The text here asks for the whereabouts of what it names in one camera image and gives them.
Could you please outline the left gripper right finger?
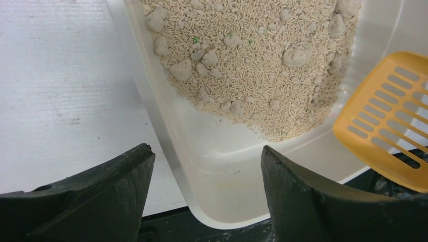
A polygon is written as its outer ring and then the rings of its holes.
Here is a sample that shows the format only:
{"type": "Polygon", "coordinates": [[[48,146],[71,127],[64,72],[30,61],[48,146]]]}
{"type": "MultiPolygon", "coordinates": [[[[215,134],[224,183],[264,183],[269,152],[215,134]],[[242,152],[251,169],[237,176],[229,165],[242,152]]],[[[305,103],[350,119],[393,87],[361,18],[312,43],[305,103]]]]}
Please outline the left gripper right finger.
{"type": "Polygon", "coordinates": [[[391,198],[339,184],[265,146],[263,185],[276,241],[427,241],[427,194],[391,198]]]}

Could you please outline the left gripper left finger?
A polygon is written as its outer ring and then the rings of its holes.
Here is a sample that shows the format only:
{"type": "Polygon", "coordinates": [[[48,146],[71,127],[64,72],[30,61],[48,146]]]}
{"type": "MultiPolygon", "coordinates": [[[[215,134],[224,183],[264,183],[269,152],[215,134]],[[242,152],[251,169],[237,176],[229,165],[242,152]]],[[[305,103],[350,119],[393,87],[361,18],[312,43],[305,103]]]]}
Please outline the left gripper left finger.
{"type": "Polygon", "coordinates": [[[33,191],[1,194],[1,241],[137,241],[154,162],[142,143],[33,191]]]}

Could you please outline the white litter box tray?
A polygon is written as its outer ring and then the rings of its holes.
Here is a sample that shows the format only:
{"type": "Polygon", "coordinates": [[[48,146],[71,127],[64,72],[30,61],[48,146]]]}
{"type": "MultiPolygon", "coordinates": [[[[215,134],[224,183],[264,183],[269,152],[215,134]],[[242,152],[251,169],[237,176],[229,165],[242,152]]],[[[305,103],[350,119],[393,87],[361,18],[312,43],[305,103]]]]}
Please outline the white litter box tray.
{"type": "MultiPolygon", "coordinates": [[[[217,229],[269,218],[260,157],[267,142],[244,124],[201,112],[167,80],[139,1],[108,1],[148,116],[192,214],[217,229]]],[[[334,136],[332,125],[363,78],[397,51],[427,55],[427,1],[363,1],[354,53],[332,113],[312,131],[272,147],[344,184],[368,167],[334,136]]]]}

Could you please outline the yellow litter scoop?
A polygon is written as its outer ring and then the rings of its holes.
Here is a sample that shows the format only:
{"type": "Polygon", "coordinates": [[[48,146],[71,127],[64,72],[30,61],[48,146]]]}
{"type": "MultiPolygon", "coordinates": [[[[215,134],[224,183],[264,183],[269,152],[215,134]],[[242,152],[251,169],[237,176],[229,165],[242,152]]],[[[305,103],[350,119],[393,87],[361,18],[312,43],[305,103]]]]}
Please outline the yellow litter scoop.
{"type": "Polygon", "coordinates": [[[395,52],[366,76],[344,105],[335,137],[391,181],[427,192],[427,57],[395,52]]]}

